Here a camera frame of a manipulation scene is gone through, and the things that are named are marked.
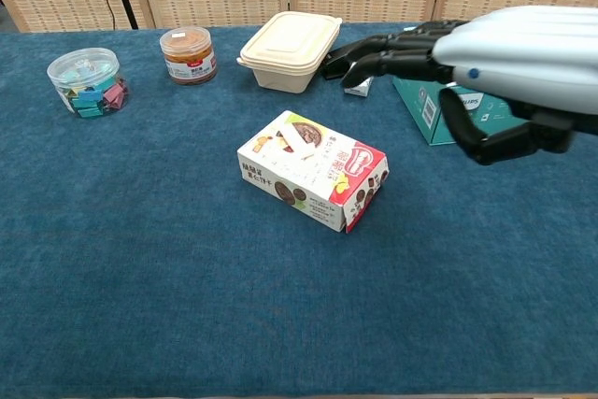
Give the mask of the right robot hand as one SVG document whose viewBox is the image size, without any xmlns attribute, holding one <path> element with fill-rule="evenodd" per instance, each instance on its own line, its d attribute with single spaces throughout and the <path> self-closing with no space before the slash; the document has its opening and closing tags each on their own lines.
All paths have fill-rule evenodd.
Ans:
<svg viewBox="0 0 598 399">
<path fill-rule="evenodd" d="M 353 88 L 371 77 L 443 85 L 439 106 L 456 144 L 490 165 L 539 150 L 568 151 L 573 135 L 597 132 L 597 10 L 504 7 L 469 21 L 426 21 L 329 51 L 327 79 Z M 487 135 L 449 84 L 505 101 L 522 125 Z"/>
</svg>

